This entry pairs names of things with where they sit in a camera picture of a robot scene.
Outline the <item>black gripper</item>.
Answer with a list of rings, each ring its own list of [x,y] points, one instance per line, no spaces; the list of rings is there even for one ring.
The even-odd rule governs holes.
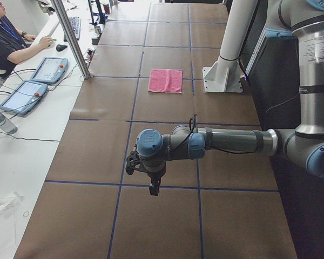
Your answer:
[[[160,173],[148,173],[148,176],[151,178],[151,184],[149,185],[150,195],[158,196],[162,175]]]

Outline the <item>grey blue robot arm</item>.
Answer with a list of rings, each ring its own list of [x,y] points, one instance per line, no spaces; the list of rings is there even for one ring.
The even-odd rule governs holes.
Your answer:
[[[281,156],[324,178],[324,1],[269,1],[265,35],[298,39],[300,125],[267,131],[177,126],[171,134],[145,129],[126,172],[146,173],[151,195],[159,194],[168,161],[202,158],[209,149]]]

